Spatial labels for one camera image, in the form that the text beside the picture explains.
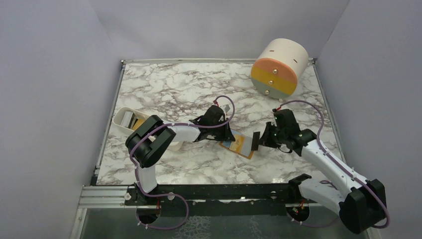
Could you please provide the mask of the yellow leather card holder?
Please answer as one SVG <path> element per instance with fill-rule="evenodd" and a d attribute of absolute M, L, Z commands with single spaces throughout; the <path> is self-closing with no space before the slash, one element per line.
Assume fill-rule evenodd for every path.
<path fill-rule="evenodd" d="M 251 149 L 252 137 L 244 135 L 235 130 L 231 130 L 231 132 L 235 138 L 235 141 L 221 141 L 219 145 L 244 158 L 251 159 L 254 152 Z"/>

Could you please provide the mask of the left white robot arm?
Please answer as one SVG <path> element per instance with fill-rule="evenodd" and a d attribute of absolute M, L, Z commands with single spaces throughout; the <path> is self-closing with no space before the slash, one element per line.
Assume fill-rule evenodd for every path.
<path fill-rule="evenodd" d="M 202 140 L 235 141 L 229 127 L 229 118 L 223 109 L 213 105 L 204 115 L 188 122 L 164 121 L 150 116 L 125 141 L 129 157 L 135 165 L 138 199 L 144 204 L 156 200 L 158 186 L 155 164 L 173 142 L 199 142 Z"/>

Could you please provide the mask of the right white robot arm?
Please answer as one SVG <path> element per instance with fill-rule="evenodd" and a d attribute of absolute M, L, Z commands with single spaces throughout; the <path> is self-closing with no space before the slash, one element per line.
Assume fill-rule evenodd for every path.
<path fill-rule="evenodd" d="M 295 203 L 309 199 L 336 213 L 352 233 L 359 234 L 387 220 L 388 210 L 383 183 L 369 181 L 333 155 L 320 141 L 319 134 L 301 130 L 294 113 L 289 109 L 273 110 L 275 122 L 266 122 L 264 132 L 255 132 L 252 150 L 259 146 L 280 148 L 285 145 L 313 164 L 331 183 L 323 184 L 308 174 L 291 179 L 288 198 Z"/>

